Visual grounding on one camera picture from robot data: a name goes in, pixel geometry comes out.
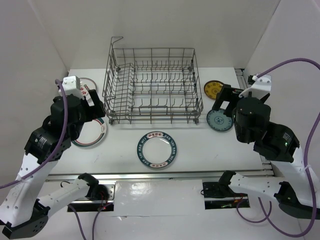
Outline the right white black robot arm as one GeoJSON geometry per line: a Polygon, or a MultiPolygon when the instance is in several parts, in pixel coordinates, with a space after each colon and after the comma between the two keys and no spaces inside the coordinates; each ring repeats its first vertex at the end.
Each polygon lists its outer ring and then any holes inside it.
{"type": "Polygon", "coordinates": [[[218,190],[223,196],[234,193],[255,195],[275,203],[279,208],[298,219],[320,218],[320,181],[311,166],[304,162],[304,153],[294,132],[287,126],[270,122],[271,108],[265,104],[268,95],[256,98],[240,97],[241,89],[225,84],[217,94],[213,110],[228,102],[225,114],[234,121],[236,139],[245,144],[253,143],[253,150],[270,161],[282,174],[281,177],[253,179],[234,171],[225,171],[219,179],[218,190]]]}

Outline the blue white patterned plate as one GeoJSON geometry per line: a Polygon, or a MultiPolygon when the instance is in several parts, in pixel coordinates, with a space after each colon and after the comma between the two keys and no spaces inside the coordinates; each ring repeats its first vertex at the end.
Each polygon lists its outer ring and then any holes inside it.
{"type": "Polygon", "coordinates": [[[224,114],[225,109],[210,110],[206,115],[208,125],[217,132],[227,132],[233,127],[233,119],[224,114]]]}

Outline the yellow patterned small plate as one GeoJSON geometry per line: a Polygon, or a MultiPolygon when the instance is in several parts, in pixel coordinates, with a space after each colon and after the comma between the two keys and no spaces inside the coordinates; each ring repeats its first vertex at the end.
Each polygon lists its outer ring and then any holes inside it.
{"type": "Polygon", "coordinates": [[[215,100],[223,85],[224,83],[221,81],[210,80],[204,85],[204,93],[210,99],[215,100]]]}

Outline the dark green rimmed plate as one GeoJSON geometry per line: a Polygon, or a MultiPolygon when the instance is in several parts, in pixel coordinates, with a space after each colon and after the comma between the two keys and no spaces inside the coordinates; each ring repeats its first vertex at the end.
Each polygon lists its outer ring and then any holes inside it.
{"type": "Polygon", "coordinates": [[[145,134],[137,143],[139,161],[153,170],[168,168],[176,159],[178,146],[168,133],[152,131],[145,134]]]}

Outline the white plate red green rim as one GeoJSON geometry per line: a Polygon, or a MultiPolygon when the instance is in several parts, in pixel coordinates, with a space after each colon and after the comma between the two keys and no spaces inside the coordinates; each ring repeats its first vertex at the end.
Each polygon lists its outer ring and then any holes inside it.
{"type": "Polygon", "coordinates": [[[101,142],[107,133],[107,124],[102,118],[96,118],[86,122],[79,137],[71,142],[80,148],[92,147],[101,142]]]}

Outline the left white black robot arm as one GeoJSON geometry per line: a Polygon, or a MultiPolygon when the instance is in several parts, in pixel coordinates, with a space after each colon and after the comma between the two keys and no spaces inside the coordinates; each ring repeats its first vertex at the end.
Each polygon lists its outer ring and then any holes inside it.
{"type": "Polygon", "coordinates": [[[50,115],[34,130],[26,145],[17,183],[0,206],[2,234],[10,240],[32,238],[44,229],[50,217],[75,200],[107,200],[108,189],[89,173],[83,173],[67,186],[46,196],[39,193],[52,169],[72,141],[80,136],[84,123],[105,115],[96,90],[89,90],[93,101],[73,94],[57,96],[50,115]]]}

